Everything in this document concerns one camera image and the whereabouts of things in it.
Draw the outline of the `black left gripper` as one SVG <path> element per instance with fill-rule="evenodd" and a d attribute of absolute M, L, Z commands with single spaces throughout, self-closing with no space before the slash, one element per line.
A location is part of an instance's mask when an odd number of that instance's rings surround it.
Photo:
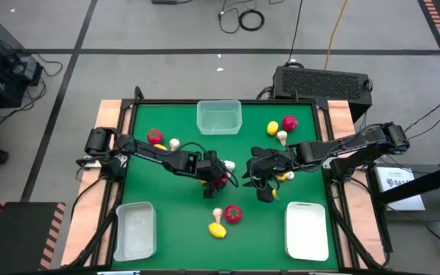
<path fill-rule="evenodd" d="M 203 158 L 198 162 L 197 175 L 200 180 L 206 180 L 209 186 L 203 190 L 204 199 L 213 199 L 217 196 L 218 188 L 213 186 L 213 180 L 228 178 L 234 187 L 238 188 L 239 183 L 234 175 L 234 170 L 229 172 L 224 165 L 224 160 L 218 157 L 216 150 L 208 150 L 203 154 Z"/>

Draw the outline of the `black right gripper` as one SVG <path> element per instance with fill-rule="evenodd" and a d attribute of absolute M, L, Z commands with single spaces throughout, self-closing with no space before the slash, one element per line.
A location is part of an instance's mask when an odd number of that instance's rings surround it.
<path fill-rule="evenodd" d="M 268 186 L 268 182 L 286 172 L 286 154 L 276 149 L 251 148 L 252 158 L 246 162 L 246 172 L 242 176 L 248 179 L 243 184 L 245 187 L 264 187 L 257 190 L 257 199 L 261 202 L 271 203 L 278 200 L 277 189 Z"/>

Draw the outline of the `white plastic bin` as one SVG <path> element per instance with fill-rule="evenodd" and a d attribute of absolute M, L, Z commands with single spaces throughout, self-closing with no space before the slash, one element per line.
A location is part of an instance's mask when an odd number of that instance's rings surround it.
<path fill-rule="evenodd" d="M 328 259 L 328 231 L 322 205 L 308 202 L 290 202 L 287 205 L 285 251 L 297 260 Z"/>

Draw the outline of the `clear plastic bin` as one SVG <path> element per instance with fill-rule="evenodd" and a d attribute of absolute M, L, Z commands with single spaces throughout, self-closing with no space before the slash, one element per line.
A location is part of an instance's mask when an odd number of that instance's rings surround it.
<path fill-rule="evenodd" d="M 242 123 L 242 106 L 238 100 L 202 100 L 196 105 L 196 124 L 201 134 L 237 134 Z"/>

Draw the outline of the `translucent plastic bin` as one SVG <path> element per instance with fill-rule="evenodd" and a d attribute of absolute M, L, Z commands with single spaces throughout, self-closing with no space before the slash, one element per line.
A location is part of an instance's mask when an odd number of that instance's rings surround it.
<path fill-rule="evenodd" d="M 150 202 L 120 205 L 114 260 L 118 262 L 143 260 L 157 250 L 156 212 Z"/>

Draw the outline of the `black mesh computer case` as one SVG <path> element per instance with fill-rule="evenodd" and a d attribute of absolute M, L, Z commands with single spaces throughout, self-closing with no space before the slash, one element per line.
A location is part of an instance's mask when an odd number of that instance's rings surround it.
<path fill-rule="evenodd" d="M 279 66 L 273 76 L 272 99 L 346 101 L 356 122 L 372 106 L 373 83 L 368 75 L 304 67 Z"/>

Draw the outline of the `white printed paper sheet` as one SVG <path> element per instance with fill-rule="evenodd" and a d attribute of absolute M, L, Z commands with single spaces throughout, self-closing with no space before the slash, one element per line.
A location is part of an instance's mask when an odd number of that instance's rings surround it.
<path fill-rule="evenodd" d="M 374 172 L 381 192 L 386 192 L 415 179 L 413 171 L 410 168 L 375 167 Z M 398 211 L 425 211 L 425 206 L 420 195 L 391 202 L 389 207 Z"/>

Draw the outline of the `black metal bar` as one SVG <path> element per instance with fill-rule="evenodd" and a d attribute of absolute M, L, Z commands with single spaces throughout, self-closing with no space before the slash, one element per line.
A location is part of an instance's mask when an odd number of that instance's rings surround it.
<path fill-rule="evenodd" d="M 379 195 L 379 201 L 387 204 L 407 199 L 440 188 L 440 170 L 421 176 L 401 186 L 395 187 Z"/>

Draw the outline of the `black side table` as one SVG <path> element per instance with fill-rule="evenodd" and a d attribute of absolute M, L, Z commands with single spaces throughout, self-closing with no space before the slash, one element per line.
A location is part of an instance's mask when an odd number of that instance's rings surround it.
<path fill-rule="evenodd" d="M 420 178 L 424 176 L 426 173 L 433 173 L 435 171 L 440 170 L 440 164 L 403 164 L 403 166 L 408 167 L 413 171 L 413 175 L 415 178 Z M 377 175 L 376 175 L 376 167 L 390 167 L 390 165 L 376 165 L 374 168 L 367 172 L 367 180 L 370 185 L 370 190 L 375 191 L 377 187 Z M 434 189 L 429 192 L 425 192 L 420 195 L 425 210 L 423 211 L 403 211 L 403 214 L 411 215 L 412 217 L 418 218 L 424 222 L 440 222 L 440 188 Z M 386 218 L 387 221 L 412 221 L 410 217 L 405 215 L 401 215 L 399 213 L 393 212 L 392 210 L 385 210 L 384 216 L 383 214 L 378 214 L 379 220 L 382 217 Z"/>

